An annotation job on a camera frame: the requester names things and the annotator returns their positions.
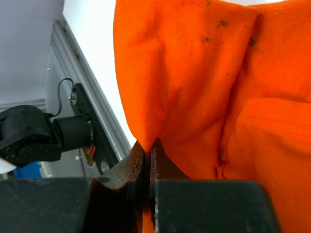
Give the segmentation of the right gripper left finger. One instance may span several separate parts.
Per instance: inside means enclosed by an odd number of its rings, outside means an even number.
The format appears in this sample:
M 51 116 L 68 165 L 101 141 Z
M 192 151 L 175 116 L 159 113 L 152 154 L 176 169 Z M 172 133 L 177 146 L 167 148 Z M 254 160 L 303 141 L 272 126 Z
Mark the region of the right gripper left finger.
M 97 179 L 7 179 L 0 183 L 3 233 L 140 233 L 144 152 Z

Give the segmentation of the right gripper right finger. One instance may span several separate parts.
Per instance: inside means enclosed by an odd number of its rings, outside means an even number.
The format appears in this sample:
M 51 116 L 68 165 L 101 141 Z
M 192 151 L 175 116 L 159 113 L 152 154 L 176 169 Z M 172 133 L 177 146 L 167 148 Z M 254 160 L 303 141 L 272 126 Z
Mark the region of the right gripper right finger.
M 274 207 L 256 182 L 192 180 L 168 158 L 161 141 L 151 149 L 149 197 L 157 233 L 279 233 Z

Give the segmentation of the orange t-shirt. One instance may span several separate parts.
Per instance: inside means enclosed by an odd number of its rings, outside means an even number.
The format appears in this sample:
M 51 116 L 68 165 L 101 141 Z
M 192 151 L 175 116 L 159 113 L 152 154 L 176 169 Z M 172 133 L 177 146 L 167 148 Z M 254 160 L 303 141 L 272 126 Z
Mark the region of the orange t-shirt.
M 129 129 L 195 179 L 252 180 L 281 230 L 311 230 L 311 3 L 119 0 L 114 54 Z

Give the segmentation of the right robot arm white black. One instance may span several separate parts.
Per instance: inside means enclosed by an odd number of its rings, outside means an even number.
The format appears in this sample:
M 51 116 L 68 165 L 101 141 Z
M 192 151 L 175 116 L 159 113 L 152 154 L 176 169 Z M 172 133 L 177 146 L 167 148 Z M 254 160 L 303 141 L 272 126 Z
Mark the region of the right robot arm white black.
M 0 156 L 17 167 L 55 161 L 92 145 L 86 116 L 59 118 L 33 106 L 0 115 Z M 3 233 L 140 233 L 143 209 L 157 233 L 278 233 L 270 198 L 250 181 L 192 180 L 154 142 L 150 159 L 139 143 L 96 178 L 9 179 L 0 183 Z

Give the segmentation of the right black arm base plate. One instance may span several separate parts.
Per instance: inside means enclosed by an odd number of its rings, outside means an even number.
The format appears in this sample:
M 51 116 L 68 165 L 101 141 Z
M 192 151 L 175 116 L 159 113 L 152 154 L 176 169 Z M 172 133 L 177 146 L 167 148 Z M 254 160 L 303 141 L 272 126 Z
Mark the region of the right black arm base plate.
M 88 167 L 96 167 L 103 175 L 119 161 L 82 84 L 73 86 L 70 103 L 74 114 L 85 117 L 90 127 L 90 143 L 82 148 L 84 160 Z

